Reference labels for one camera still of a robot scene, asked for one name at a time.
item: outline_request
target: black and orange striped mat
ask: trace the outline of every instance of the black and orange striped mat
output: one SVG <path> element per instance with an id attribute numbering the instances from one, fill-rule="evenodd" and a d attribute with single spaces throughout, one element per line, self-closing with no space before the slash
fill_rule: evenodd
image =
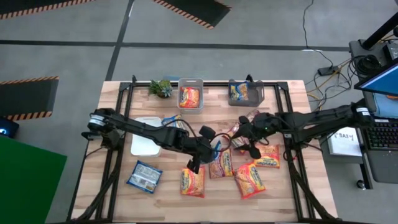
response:
<path id="1" fill-rule="evenodd" d="M 0 82 L 0 116 L 12 121 L 52 115 L 59 77 Z"/>
<path id="2" fill-rule="evenodd" d="M 0 19 L 9 19 L 91 1 L 95 0 L 1 0 Z"/>
<path id="3" fill-rule="evenodd" d="M 231 7 L 215 0 L 153 1 L 207 29 L 214 29 L 231 10 Z"/>

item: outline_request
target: green screen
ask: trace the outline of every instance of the green screen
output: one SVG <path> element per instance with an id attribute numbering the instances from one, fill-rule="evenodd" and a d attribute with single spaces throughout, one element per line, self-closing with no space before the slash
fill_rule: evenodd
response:
<path id="1" fill-rule="evenodd" d="M 1 223 L 45 223 L 66 161 L 0 136 Z"/>

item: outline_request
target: gray carpet floor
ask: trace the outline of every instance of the gray carpet floor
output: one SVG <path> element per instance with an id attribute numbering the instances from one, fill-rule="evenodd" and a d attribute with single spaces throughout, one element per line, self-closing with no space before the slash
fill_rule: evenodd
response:
<path id="1" fill-rule="evenodd" d="M 129 0 L 98 0 L 56 11 L 0 21 L 0 40 L 116 42 Z M 233 10 L 213 30 L 149 0 L 135 0 L 124 42 L 186 44 L 256 44 L 303 46 L 302 16 L 310 0 L 224 0 Z M 394 0 L 315 0 L 307 11 L 311 46 L 347 47 L 365 39 L 398 10 Z M 59 75 L 53 116 L 21 121 L 17 139 L 68 156 L 47 222 L 66 219 L 78 178 L 89 113 L 98 104 L 114 47 L 0 45 L 0 81 Z M 344 51 L 323 52 L 334 64 L 349 58 Z M 176 49 L 122 47 L 112 80 L 160 79 L 164 76 L 207 80 L 242 78 L 312 80 L 329 66 L 317 52 L 283 49 Z M 326 78 L 319 78 L 321 83 Z M 314 88 L 311 83 L 307 89 Z M 340 90 L 330 90 L 330 95 Z M 358 90 L 329 99 L 324 108 L 357 101 Z M 359 165 L 326 163 L 339 217 L 371 223 L 396 223 L 398 185 L 374 182 L 359 190 Z"/>

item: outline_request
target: keyboard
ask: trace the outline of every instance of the keyboard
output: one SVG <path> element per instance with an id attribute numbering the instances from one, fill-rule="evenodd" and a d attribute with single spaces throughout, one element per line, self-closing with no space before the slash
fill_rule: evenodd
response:
<path id="1" fill-rule="evenodd" d="M 375 119 L 365 133 L 370 149 L 398 151 L 398 119 Z"/>

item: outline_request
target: potted plant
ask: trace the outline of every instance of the potted plant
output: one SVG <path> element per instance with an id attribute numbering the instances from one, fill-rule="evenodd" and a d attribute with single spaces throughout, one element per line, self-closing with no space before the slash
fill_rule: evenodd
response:
<path id="1" fill-rule="evenodd" d="M 148 94 L 157 95 L 160 98 L 169 98 L 172 96 L 172 91 L 170 80 L 161 80 L 159 82 L 151 80 L 148 87 Z"/>

